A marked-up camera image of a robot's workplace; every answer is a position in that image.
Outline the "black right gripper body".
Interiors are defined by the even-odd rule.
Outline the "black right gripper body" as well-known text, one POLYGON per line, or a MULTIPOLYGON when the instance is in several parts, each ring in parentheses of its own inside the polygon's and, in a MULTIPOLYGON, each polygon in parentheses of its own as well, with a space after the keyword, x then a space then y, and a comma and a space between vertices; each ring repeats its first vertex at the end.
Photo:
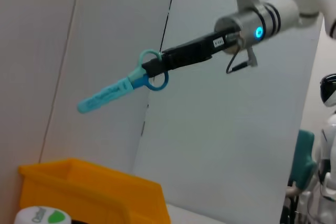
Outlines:
POLYGON ((163 51, 164 70, 174 70, 211 59, 213 54, 228 48, 225 40, 227 34, 225 31, 210 33, 163 51))

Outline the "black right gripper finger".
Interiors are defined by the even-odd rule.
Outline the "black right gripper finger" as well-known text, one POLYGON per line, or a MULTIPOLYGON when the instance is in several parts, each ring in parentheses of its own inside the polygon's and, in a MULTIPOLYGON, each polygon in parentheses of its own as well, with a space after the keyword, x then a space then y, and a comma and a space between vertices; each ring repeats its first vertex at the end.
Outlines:
POLYGON ((175 49, 167 49, 163 52, 148 49, 143 52, 144 56, 147 54, 155 55, 155 58, 141 64, 142 68, 146 71, 149 77, 155 77, 175 69, 173 62, 175 49))

